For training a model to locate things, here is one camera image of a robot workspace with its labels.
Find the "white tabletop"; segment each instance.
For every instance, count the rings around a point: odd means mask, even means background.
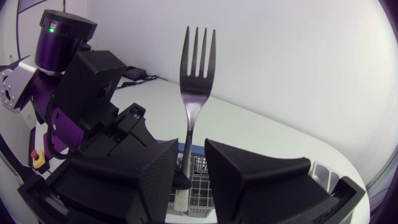
[[[116,90],[111,102],[119,108],[119,112],[132,103],[141,105],[146,109],[146,126],[155,139],[178,138],[179,142],[185,142],[187,119],[178,85],[157,79],[129,86]],[[37,130],[36,146],[43,146],[44,132],[45,128]],[[265,156],[306,157],[312,163],[319,161],[366,189],[354,166],[335,148],[286,125],[213,97],[209,98],[199,114],[192,143],[203,146],[205,138]],[[59,163],[52,159],[51,170]],[[354,209],[351,223],[369,223],[369,214],[369,198],[365,194]],[[166,222],[216,223],[216,213],[211,212],[206,219],[167,215]]]

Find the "fork handle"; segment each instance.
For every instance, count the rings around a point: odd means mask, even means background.
[[[181,170],[188,177],[188,179],[190,178],[192,134],[193,129],[188,128],[181,165]],[[179,212],[186,212],[188,210],[189,190],[190,189],[176,191],[174,198],[174,210]]]
[[[182,165],[181,165],[181,170],[188,177],[188,179],[190,177],[192,136],[193,136],[193,128],[188,128],[187,137],[185,138],[184,155],[182,158]]]

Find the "cable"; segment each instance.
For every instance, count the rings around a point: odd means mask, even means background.
[[[369,200],[371,200],[372,198],[374,198],[374,197],[378,196],[379,194],[383,193],[383,192],[384,192],[384,191],[386,191],[386,190],[388,190],[388,188],[386,188],[386,189],[384,189],[384,190],[380,191],[379,193],[377,193],[377,194],[373,195],[371,198],[369,198]]]
[[[124,82],[121,86],[116,87],[116,90],[120,90],[120,89],[128,87],[128,86],[134,86],[134,85],[138,85],[138,84],[143,84],[144,82],[155,80],[157,78],[159,78],[161,80],[165,80],[165,81],[168,82],[167,79],[158,77],[157,75],[143,75],[143,76],[141,76],[141,80],[143,80],[143,81],[141,81],[141,82]]]

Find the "black cable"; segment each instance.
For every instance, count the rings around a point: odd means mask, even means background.
[[[141,76],[141,80],[143,80],[143,81],[141,81],[141,82],[124,82],[121,86],[116,87],[116,90],[120,90],[120,89],[128,87],[128,86],[143,84],[144,82],[155,80],[157,78],[168,81],[164,78],[158,77],[157,75],[143,75],[143,76]]]

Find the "black plastic housing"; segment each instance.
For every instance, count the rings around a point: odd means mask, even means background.
[[[276,159],[205,141],[219,223],[339,223],[365,191],[348,177],[329,195],[309,175],[310,160]]]

